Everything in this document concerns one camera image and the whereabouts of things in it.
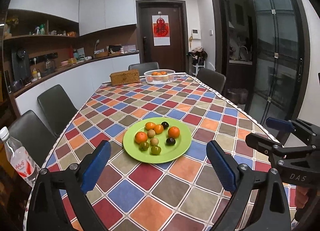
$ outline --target bottle label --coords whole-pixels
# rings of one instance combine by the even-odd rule
[[[24,147],[14,152],[10,163],[23,179],[29,177],[35,170],[35,162]]]

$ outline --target checkered tablecloth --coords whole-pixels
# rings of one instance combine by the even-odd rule
[[[153,117],[175,118],[189,127],[192,142],[183,156],[152,165],[124,151],[127,129]],[[149,85],[144,79],[117,87],[103,84],[72,119],[44,166],[50,171],[65,170],[101,140],[108,140],[110,160],[87,197],[109,230],[209,230],[231,194],[223,190],[205,146],[216,140],[238,163],[268,171],[268,157],[247,147],[244,140],[249,133],[275,140],[241,109],[189,75],[178,74],[167,85]],[[284,188],[294,216],[295,186],[284,184]],[[72,225],[82,230],[66,192],[60,192]],[[253,191],[238,228],[246,223],[255,196]]]

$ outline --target chair backrest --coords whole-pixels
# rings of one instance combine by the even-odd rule
[[[137,63],[129,65],[128,69],[137,69],[139,71],[139,75],[143,76],[143,74],[147,71],[153,69],[159,69],[159,64],[155,62],[145,62],[145,63]]]
[[[32,110],[28,110],[14,121],[9,127],[9,133],[23,144],[39,167],[42,167],[56,142],[56,137]]]
[[[223,74],[206,68],[201,68],[199,70],[197,79],[215,91],[218,91],[220,94],[222,93],[224,84],[226,83],[226,77]]]
[[[53,86],[38,96],[38,103],[56,137],[77,113],[67,93],[61,85]]]

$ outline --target white bottle cap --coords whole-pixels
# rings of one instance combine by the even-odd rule
[[[6,140],[9,137],[8,128],[5,126],[0,130],[0,138],[2,141]]]

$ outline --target white plastic basket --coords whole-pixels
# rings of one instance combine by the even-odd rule
[[[162,71],[165,71],[167,74],[152,76],[153,72],[162,72]],[[173,82],[175,73],[176,72],[171,69],[154,69],[154,70],[145,72],[144,76],[146,77],[146,82],[148,84],[160,85],[160,84],[168,84],[170,82]]]

